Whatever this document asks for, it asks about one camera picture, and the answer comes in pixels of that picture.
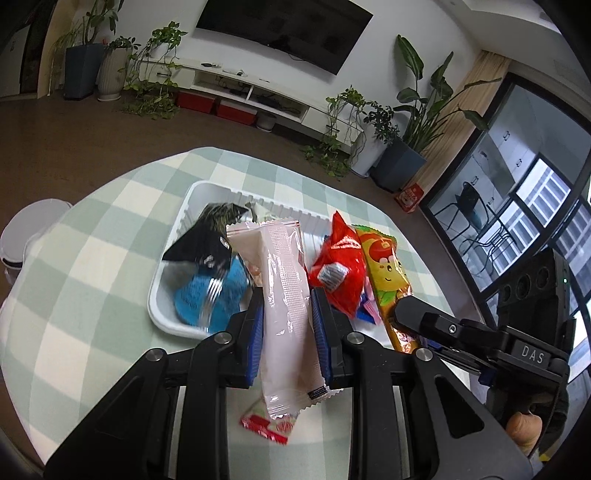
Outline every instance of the blue planter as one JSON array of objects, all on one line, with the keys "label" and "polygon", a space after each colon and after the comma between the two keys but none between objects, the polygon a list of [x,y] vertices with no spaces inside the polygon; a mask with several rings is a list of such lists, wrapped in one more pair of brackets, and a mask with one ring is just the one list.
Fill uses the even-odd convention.
[{"label": "blue planter", "polygon": [[427,160],[400,139],[386,148],[378,164],[369,172],[375,184],[389,192],[404,187]]},{"label": "blue planter", "polygon": [[82,100],[92,95],[104,54],[105,46],[100,43],[78,45],[66,50],[64,74],[66,100]]}]

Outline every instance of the glass door frame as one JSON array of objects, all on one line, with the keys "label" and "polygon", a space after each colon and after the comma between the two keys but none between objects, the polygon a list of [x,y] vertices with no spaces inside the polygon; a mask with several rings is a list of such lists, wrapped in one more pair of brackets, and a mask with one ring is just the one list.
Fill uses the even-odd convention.
[{"label": "glass door frame", "polygon": [[[568,115],[572,120],[574,120],[574,122],[579,124],[584,130],[586,130],[591,135],[591,121],[589,121],[581,113],[574,109],[574,107],[570,106],[568,103],[564,102],[556,95],[550,93],[545,88],[514,73],[508,73],[505,76],[503,82],[499,86],[497,94],[495,95],[489,108],[483,115],[484,119],[488,122],[489,125],[495,120],[496,116],[501,111],[514,86],[522,87],[523,89],[528,90],[531,93],[551,103],[556,108],[561,110],[563,113]],[[480,291],[480,289],[476,285],[476,281],[473,279],[470,271],[468,270],[468,267],[463,262],[460,253],[454,247],[450,238],[447,236],[443,226],[435,218],[429,207],[430,204],[439,195],[439,193],[446,188],[449,181],[453,178],[458,169],[461,168],[465,161],[468,160],[470,153],[476,147],[476,145],[482,138],[482,135],[482,132],[474,130],[473,134],[462,147],[456,158],[454,158],[452,163],[449,165],[449,167],[446,169],[443,175],[441,175],[441,177],[433,186],[433,188],[429,192],[427,192],[427,194],[423,197],[419,204],[419,207],[422,210],[424,216],[431,223],[431,226],[434,228],[443,245],[446,247],[448,253],[452,257],[453,262],[456,264],[456,267],[458,268],[466,285],[468,286],[468,289],[470,290],[470,293],[472,294],[472,297],[478,309],[480,310],[480,313],[484,318],[486,324],[490,327],[495,327],[496,323],[488,307],[487,301],[497,294],[497,292],[499,291],[499,287],[503,285],[503,283],[508,278],[509,271],[513,268],[520,268],[525,262],[527,262],[531,257],[533,257],[533,255],[535,255],[546,245],[556,247],[558,236],[566,229],[568,221],[570,221],[570,219],[574,216],[578,202],[584,202],[588,204],[587,200],[582,197],[582,192],[591,177],[591,152],[588,154],[587,159],[584,162],[583,167],[581,169],[581,172],[579,173],[579,176],[577,180],[574,182],[574,184],[572,182],[567,181],[564,175],[557,171],[557,169],[555,169],[555,166],[547,159],[545,159],[542,155],[536,156],[535,160],[532,162],[531,168],[533,168],[533,165],[535,165],[537,159],[541,158],[546,162],[546,164],[549,167],[551,167],[561,177],[561,179],[569,186],[569,188],[571,188],[570,193],[566,196],[562,205],[558,207],[558,210],[551,218],[549,223],[544,227],[540,220],[537,217],[535,217],[535,214],[531,211],[531,209],[529,209],[525,202],[517,195],[518,187],[522,184],[523,179],[526,177],[527,174],[530,173],[531,170],[528,169],[524,173],[522,179],[518,182],[518,184],[513,189],[511,189],[507,201],[505,202],[502,208],[505,209],[511,202],[516,202],[519,208],[527,216],[527,218],[532,221],[536,228],[540,229],[540,234],[505,272],[499,275],[497,279],[493,280],[493,282],[491,282],[491,284],[488,285],[487,288]],[[571,280],[571,287],[573,290],[573,294],[577,300],[579,310],[581,311],[583,322],[585,328],[587,329],[587,335],[589,336],[589,334],[591,334],[591,316],[587,311],[586,301],[584,300],[589,300],[589,298],[591,298],[591,293],[584,296],[576,280],[573,278]]]}]

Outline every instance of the potted plant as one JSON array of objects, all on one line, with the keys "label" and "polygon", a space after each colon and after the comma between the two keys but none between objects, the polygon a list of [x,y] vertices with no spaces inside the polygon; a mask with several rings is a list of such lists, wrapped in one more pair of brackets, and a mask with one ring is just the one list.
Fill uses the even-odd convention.
[{"label": "potted plant", "polygon": [[162,60],[173,50],[176,56],[176,48],[181,44],[183,36],[187,34],[187,32],[180,31],[179,26],[179,23],[170,22],[167,27],[157,28],[152,32],[152,37],[148,41],[150,43],[150,57]]},{"label": "potted plant", "polygon": [[396,45],[402,52],[406,66],[411,70],[415,80],[415,87],[401,90],[396,99],[402,104],[392,108],[394,112],[408,112],[410,118],[402,138],[394,139],[386,148],[379,163],[371,171],[375,183],[389,192],[396,192],[421,168],[426,160],[421,153],[438,137],[443,135],[441,129],[452,115],[462,113],[474,126],[486,131],[488,125],[478,112],[463,110],[458,105],[452,111],[442,115],[443,109],[452,103],[458,95],[477,85],[498,82],[501,79],[478,80],[464,85],[453,94],[444,74],[452,60],[451,52],[443,64],[431,75],[431,91],[428,96],[421,97],[418,92],[418,82],[423,78],[423,61],[410,42],[400,35]]},{"label": "potted plant", "polygon": [[115,8],[115,0],[95,0],[92,9],[86,12],[79,28],[82,35],[82,45],[66,49],[66,72],[64,77],[64,98],[67,100],[81,100],[92,94],[103,60],[105,46],[94,43],[100,25],[109,21],[109,29],[115,33],[119,19],[117,12],[121,10],[123,2]]},{"label": "potted plant", "polygon": [[99,102],[111,102],[121,98],[121,90],[127,78],[129,59],[134,50],[139,48],[135,37],[119,36],[105,49],[103,62],[100,64],[98,87]]},{"label": "potted plant", "polygon": [[[154,30],[146,45],[139,52],[131,54],[131,66],[124,89],[133,90],[135,99],[124,105],[124,112],[149,115],[153,119],[170,119],[176,114],[178,106],[174,103],[173,89],[178,88],[178,85],[172,78],[173,70],[181,66],[174,61],[177,58],[176,48],[180,44],[181,37],[186,34],[187,32],[178,29],[178,23],[170,22],[168,27]],[[165,50],[157,62],[151,60],[154,46],[160,45],[164,45]],[[150,78],[154,78],[152,75],[154,68],[162,68],[162,66],[167,72],[159,72],[164,74],[162,83],[150,82]]]},{"label": "potted plant", "polygon": [[377,102],[368,102],[372,107],[363,119],[366,127],[359,135],[356,143],[364,144],[363,148],[355,148],[356,155],[352,158],[351,170],[360,177],[368,177],[369,169],[379,160],[386,147],[398,138],[398,125],[392,123],[394,110],[390,106],[382,106]]},{"label": "potted plant", "polygon": [[326,112],[329,117],[326,132],[318,146],[304,148],[304,156],[306,160],[322,165],[330,177],[344,177],[351,168],[352,159],[363,150],[364,142],[355,142],[351,155],[341,152],[342,143],[337,138],[340,133],[337,118],[344,120],[347,124],[347,130],[342,132],[341,138],[352,140],[356,131],[350,123],[361,125],[362,118],[366,115],[363,109],[368,102],[353,86],[345,89],[335,98],[327,97],[326,101],[329,104]]}]

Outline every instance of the plaid tablecloth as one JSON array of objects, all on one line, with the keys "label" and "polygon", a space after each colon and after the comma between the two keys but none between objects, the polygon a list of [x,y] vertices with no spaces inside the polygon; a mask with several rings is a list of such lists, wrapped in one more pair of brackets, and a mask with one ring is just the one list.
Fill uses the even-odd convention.
[{"label": "plaid tablecloth", "polygon": [[[217,148],[153,162],[75,205],[33,248],[0,314],[2,372],[43,461],[146,350],[162,347],[171,353],[196,344],[156,328],[147,298],[183,197],[198,180],[322,215],[338,209],[349,223],[395,235],[414,294],[450,311],[415,250],[372,205],[285,168]],[[347,478],[350,392],[304,411],[287,447],[239,426],[241,414],[259,395],[256,387],[228,394],[233,478]]]}]

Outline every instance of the hand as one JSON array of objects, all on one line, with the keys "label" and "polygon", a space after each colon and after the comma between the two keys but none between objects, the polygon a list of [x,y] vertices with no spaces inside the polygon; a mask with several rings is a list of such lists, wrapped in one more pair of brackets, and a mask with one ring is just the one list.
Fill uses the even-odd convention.
[{"label": "hand", "polygon": [[507,422],[505,431],[521,451],[529,455],[542,434],[542,419],[532,413],[514,413]]}]

